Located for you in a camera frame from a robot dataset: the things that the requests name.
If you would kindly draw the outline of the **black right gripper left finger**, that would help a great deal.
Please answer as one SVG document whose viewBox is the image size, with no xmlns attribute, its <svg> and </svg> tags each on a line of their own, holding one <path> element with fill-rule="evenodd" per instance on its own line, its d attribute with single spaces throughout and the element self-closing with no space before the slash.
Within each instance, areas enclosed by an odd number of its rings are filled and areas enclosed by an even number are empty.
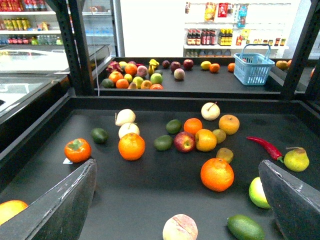
<svg viewBox="0 0 320 240">
<path fill-rule="evenodd" d="M 0 226 L 2 240 L 79 239 L 96 187 L 89 159 L 25 210 Z"/>
</svg>

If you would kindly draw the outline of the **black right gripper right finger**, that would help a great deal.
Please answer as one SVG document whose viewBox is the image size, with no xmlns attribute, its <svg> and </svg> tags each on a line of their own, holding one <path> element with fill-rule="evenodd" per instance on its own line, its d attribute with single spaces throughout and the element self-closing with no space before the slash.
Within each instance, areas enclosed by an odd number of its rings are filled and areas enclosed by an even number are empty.
<svg viewBox="0 0 320 240">
<path fill-rule="evenodd" d="M 320 192 L 269 160 L 259 177 L 275 221 L 286 240 L 320 238 Z"/>
</svg>

